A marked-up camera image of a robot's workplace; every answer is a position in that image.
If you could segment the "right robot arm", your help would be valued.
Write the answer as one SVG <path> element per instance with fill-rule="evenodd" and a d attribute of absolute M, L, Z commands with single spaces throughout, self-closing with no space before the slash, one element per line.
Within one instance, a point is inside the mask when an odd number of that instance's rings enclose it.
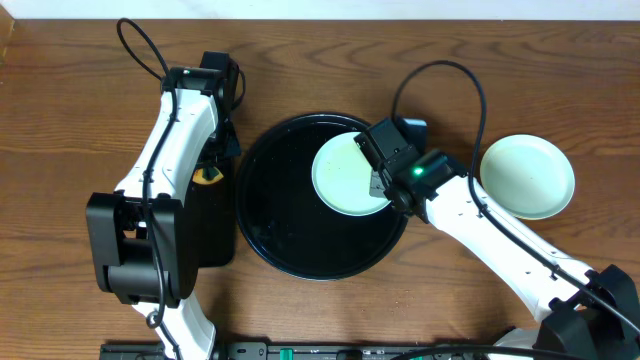
<path fill-rule="evenodd" d="M 525 304 L 538 322 L 493 345 L 451 345 L 487 359 L 636 359 L 639 297 L 615 265 L 597 272 L 509 215 L 455 160 L 412 149 L 370 155 L 392 204 L 463 244 Z"/>

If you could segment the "light blue plate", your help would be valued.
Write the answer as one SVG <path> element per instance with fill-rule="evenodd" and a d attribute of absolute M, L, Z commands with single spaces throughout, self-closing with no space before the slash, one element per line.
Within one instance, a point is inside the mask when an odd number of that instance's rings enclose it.
<path fill-rule="evenodd" d="M 319 198 L 332 210 L 348 216 L 367 216 L 387 207 L 379 176 L 361 152 L 355 138 L 360 132 L 336 135 L 316 153 L 311 179 Z"/>
<path fill-rule="evenodd" d="M 528 134 L 510 135 L 492 144 L 482 158 L 480 179 L 500 206 L 527 220 L 562 212 L 576 186 L 567 156 L 548 140 Z"/>

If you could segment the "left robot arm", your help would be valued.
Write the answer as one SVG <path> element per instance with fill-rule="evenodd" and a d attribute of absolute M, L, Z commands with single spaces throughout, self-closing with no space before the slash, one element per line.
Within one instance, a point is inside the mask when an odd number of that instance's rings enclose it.
<path fill-rule="evenodd" d="M 132 306 L 167 359 L 211 359 L 216 328 L 195 294 L 202 268 L 234 256 L 230 115 L 245 82 L 235 65 L 176 67 L 139 158 L 110 193 L 95 192 L 86 220 L 99 288 Z"/>

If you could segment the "green and yellow sponge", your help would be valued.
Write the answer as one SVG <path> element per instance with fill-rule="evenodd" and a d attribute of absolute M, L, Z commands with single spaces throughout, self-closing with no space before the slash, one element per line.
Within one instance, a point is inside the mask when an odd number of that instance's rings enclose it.
<path fill-rule="evenodd" d="M 192 176 L 192 181 L 199 185 L 209 186 L 219 182 L 223 178 L 224 175 L 221 171 L 217 167 L 211 166 L 196 169 Z"/>

